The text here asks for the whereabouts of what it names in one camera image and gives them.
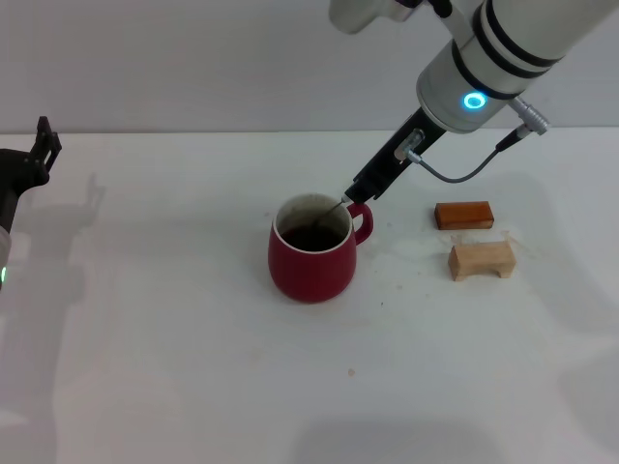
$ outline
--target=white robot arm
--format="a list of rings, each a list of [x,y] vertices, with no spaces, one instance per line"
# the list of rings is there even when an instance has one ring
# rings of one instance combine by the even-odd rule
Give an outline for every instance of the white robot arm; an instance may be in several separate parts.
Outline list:
[[[424,164],[421,153],[445,131],[476,131],[507,104],[524,124],[497,153],[531,131],[544,133],[547,120],[520,94],[619,7],[619,0],[484,0],[468,14],[450,0],[427,2],[454,39],[419,77],[421,109],[346,192],[357,203],[378,198],[410,163]],[[423,3],[332,0],[330,18],[340,31],[355,34],[380,16],[403,22]]]

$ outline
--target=red mug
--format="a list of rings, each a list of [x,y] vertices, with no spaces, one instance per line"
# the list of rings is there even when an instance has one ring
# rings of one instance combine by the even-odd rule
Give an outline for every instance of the red mug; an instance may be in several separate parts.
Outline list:
[[[371,209],[366,205],[338,206],[321,219],[321,225],[341,234],[339,245],[325,251],[304,251],[287,243],[282,236],[298,227],[311,225],[339,201],[318,193],[288,200],[280,209],[271,229],[269,270],[279,290],[293,300],[320,303],[343,292],[357,267],[357,245],[369,238],[374,228]],[[363,217],[359,230],[353,218]]]

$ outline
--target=dark liquid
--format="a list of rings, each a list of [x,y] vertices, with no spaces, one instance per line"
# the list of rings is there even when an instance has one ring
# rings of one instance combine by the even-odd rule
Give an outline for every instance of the dark liquid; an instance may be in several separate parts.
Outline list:
[[[303,251],[325,251],[341,244],[345,237],[322,225],[304,225],[289,230],[282,238],[291,246]]]

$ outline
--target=orange wooden block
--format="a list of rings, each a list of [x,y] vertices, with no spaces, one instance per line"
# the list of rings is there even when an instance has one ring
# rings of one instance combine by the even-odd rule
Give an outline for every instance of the orange wooden block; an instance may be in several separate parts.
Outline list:
[[[439,230],[491,229],[494,225],[487,201],[437,203],[434,217]]]
[[[509,278],[516,267],[516,257],[508,242],[457,245],[449,256],[449,268],[455,281],[493,272]]]

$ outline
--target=wooden bridge block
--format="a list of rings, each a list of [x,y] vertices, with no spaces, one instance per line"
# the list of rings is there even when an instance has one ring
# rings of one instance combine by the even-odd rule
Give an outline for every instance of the wooden bridge block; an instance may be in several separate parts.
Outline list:
[[[509,278],[516,267],[516,257],[509,242],[456,245],[449,256],[449,267],[455,281],[488,272]]]
[[[438,230],[491,229],[494,215],[487,201],[438,203],[434,210]]]

